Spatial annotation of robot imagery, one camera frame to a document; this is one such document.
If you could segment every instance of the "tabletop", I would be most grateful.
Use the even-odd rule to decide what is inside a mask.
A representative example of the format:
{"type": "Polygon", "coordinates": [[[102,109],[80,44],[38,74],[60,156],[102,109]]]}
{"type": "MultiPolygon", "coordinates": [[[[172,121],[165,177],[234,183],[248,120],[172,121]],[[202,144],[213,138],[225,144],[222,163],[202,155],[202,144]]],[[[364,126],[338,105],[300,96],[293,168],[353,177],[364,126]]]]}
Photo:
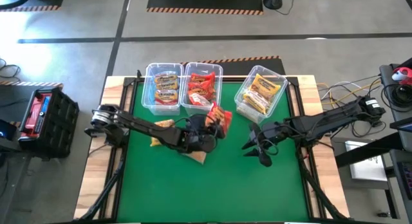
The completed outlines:
{"type": "MultiPolygon", "coordinates": [[[[304,113],[306,115],[316,115],[323,112],[319,94],[317,92],[315,77],[313,75],[287,75],[287,77],[298,78],[304,113]]],[[[113,76],[107,78],[106,84],[104,86],[101,104],[120,104],[120,98],[122,96],[123,83],[125,78],[126,77],[121,76],[113,76]]],[[[296,98],[293,96],[293,94],[292,100],[294,101],[295,114],[299,114],[296,98]]],[[[131,90],[127,92],[125,107],[129,107],[130,101],[131,90]]],[[[322,142],[330,143],[330,139],[324,137],[322,139],[322,142]]],[[[92,151],[103,144],[104,138],[94,138],[91,142],[89,151],[92,151]]],[[[335,157],[333,155],[333,150],[329,147],[318,144],[313,148],[313,152],[321,189],[329,197],[331,202],[337,207],[339,212],[341,212],[345,216],[349,216],[338,168],[336,166],[335,157]]],[[[74,218],[81,217],[102,192],[108,171],[110,153],[110,147],[104,147],[101,150],[94,152],[88,158],[74,218]]],[[[317,207],[316,196],[312,189],[310,189],[310,191],[312,207],[317,207]]],[[[104,217],[110,217],[111,215],[114,192],[115,188],[112,189],[109,195],[108,205],[106,207],[106,213],[104,217]]],[[[316,208],[314,208],[314,216],[319,217],[319,210],[317,210],[316,208]]]]}

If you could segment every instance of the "black mat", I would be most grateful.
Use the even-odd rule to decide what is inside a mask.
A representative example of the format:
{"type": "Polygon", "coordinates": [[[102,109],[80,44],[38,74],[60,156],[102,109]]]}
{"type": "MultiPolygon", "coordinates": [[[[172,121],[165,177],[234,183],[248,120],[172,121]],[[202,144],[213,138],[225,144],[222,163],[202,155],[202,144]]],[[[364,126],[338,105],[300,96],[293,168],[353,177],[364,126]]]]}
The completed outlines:
{"type": "Polygon", "coordinates": [[[149,0],[148,12],[262,15],[262,0],[149,0]]]}
{"type": "Polygon", "coordinates": [[[201,61],[202,63],[218,64],[223,68],[223,75],[248,75],[254,66],[260,65],[280,75],[286,75],[279,56],[245,57],[238,59],[201,61]]]}
{"type": "Polygon", "coordinates": [[[5,86],[0,82],[0,119],[6,122],[21,122],[26,112],[28,101],[36,89],[50,89],[61,85],[59,83],[21,82],[21,84],[33,84],[36,86],[5,86]],[[17,102],[11,106],[5,104],[17,102]]]}
{"type": "MultiPolygon", "coordinates": [[[[0,4],[4,5],[17,0],[0,0],[0,4]]],[[[17,8],[11,8],[6,10],[0,10],[0,12],[37,12],[37,11],[54,11],[60,8],[63,0],[28,0],[22,6],[17,8]]]]}

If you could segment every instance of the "gray concrete floor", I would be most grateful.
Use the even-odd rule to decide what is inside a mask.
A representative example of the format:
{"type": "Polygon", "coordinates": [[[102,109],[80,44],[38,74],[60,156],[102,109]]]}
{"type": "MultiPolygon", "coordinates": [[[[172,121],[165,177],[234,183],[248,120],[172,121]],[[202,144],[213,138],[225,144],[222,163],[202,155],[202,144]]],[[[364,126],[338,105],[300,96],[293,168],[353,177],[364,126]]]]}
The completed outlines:
{"type": "MultiPolygon", "coordinates": [[[[405,0],[295,0],[289,16],[265,10],[262,16],[146,13],[147,0],[130,0],[123,37],[196,35],[283,35],[331,33],[401,33],[412,30],[412,10],[405,0]]],[[[56,12],[0,13],[0,58],[20,65],[23,81],[62,82],[80,105],[70,156],[33,160],[10,223],[50,223],[73,217],[90,138],[91,109],[98,105],[112,42],[47,43],[47,39],[115,37],[124,0],[64,0],[56,12]],[[16,44],[46,39],[44,44],[16,44]]],[[[284,10],[290,0],[284,1],[284,10]]],[[[135,75],[151,62],[183,62],[280,55],[286,74],[315,75],[332,85],[377,75],[379,66],[410,58],[411,38],[271,41],[121,42],[113,75],[135,75]]],[[[366,85],[369,81],[360,82],[366,85]]],[[[334,91],[340,97],[343,91],[334,91]]],[[[388,112],[382,118],[393,121],[388,112]]],[[[389,128],[370,136],[380,138],[389,128]]],[[[351,137],[350,130],[339,133],[351,137]]],[[[387,210],[382,191],[345,188],[351,217],[362,221],[407,223],[376,218],[387,210]]]]}

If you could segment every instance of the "clear plastic bin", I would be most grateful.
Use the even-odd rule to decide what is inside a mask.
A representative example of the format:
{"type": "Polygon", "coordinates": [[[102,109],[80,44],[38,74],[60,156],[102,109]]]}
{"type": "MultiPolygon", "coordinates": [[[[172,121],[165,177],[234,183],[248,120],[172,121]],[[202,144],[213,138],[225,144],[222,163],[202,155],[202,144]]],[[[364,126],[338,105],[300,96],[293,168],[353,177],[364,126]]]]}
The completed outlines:
{"type": "Polygon", "coordinates": [[[205,64],[205,63],[197,63],[197,62],[190,62],[186,65],[185,76],[183,80],[182,86],[182,93],[180,94],[180,101],[182,106],[186,109],[186,112],[189,116],[195,114],[207,114],[212,106],[196,106],[192,105],[189,95],[187,91],[189,87],[187,84],[191,80],[192,73],[197,73],[200,75],[208,75],[214,72],[216,74],[214,79],[214,90],[216,91],[215,95],[216,98],[212,101],[216,101],[216,103],[220,104],[220,94],[221,94],[221,83],[223,79],[223,68],[216,64],[205,64]]]}
{"type": "Polygon", "coordinates": [[[183,66],[175,63],[152,63],[146,68],[144,79],[142,105],[149,109],[154,115],[179,115],[180,93],[182,92],[183,66]],[[174,71],[178,75],[178,103],[173,106],[155,104],[155,75],[165,71],[174,71]]]}
{"type": "Polygon", "coordinates": [[[254,66],[234,97],[234,101],[236,103],[236,111],[244,117],[247,117],[251,121],[260,124],[264,119],[272,115],[277,103],[279,102],[279,99],[281,98],[283,92],[285,92],[287,85],[288,81],[282,75],[275,73],[272,70],[268,70],[263,66],[254,66]],[[252,85],[257,73],[270,82],[281,86],[279,91],[272,97],[270,101],[270,107],[268,108],[268,112],[265,115],[260,113],[259,111],[256,111],[252,106],[242,102],[243,94],[249,88],[249,86],[252,85]]]}

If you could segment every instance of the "green mat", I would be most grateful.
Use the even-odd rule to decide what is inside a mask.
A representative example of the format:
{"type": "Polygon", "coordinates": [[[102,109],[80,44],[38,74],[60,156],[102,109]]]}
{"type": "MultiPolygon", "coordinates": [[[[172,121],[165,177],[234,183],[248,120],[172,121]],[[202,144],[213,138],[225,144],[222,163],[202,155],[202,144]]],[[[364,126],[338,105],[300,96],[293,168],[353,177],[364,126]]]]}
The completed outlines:
{"type": "MultiPolygon", "coordinates": [[[[117,221],[308,220],[292,140],[279,144],[279,154],[269,168],[257,158],[242,156],[250,121],[236,113],[234,96],[240,86],[223,84],[221,106],[234,116],[226,139],[219,140],[204,165],[164,146],[150,147],[150,137],[131,133],[117,221]]],[[[134,116],[152,122],[187,116],[184,108],[178,117],[152,115],[141,105],[142,91],[143,85],[139,85],[134,116]]],[[[289,116],[283,95],[270,120],[289,116]]]]}

